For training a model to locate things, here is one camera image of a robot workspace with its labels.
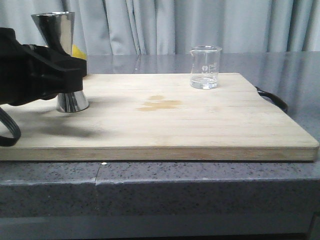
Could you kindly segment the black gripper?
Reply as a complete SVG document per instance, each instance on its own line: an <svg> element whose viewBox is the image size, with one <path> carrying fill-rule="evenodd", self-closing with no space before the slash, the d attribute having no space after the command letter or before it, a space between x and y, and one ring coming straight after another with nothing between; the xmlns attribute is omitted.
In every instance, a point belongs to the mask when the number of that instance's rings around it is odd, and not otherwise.
<svg viewBox="0 0 320 240"><path fill-rule="evenodd" d="M0 103L24 105L83 89L84 59L49 47L20 44L12 28L0 29Z"/></svg>

